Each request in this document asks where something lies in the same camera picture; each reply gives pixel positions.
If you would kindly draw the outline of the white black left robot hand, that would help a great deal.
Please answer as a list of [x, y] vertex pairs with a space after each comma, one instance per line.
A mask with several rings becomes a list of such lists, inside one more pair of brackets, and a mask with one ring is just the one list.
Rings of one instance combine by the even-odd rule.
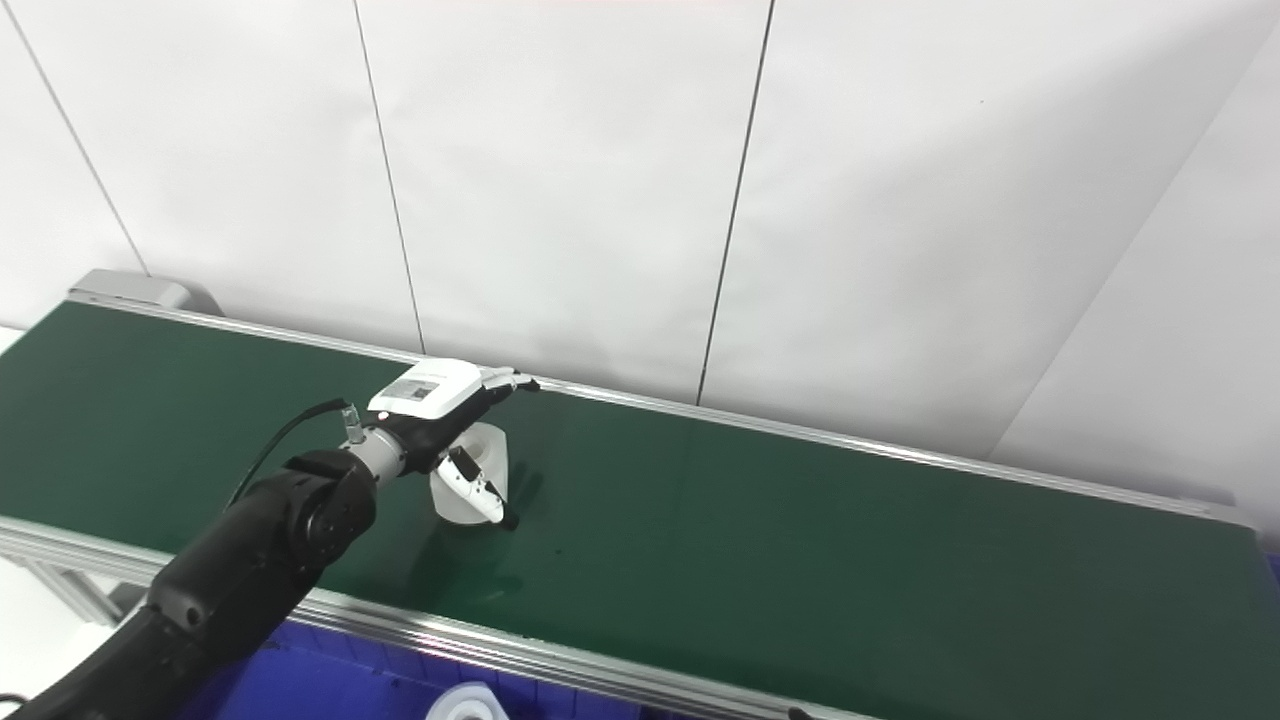
[[540, 388], [534, 375], [509, 366], [444, 357], [412, 365], [367, 404], [366, 456], [376, 460], [375, 477], [385, 479], [390, 469], [422, 475], [442, 520], [515, 530], [507, 436], [483, 418], [512, 393]]

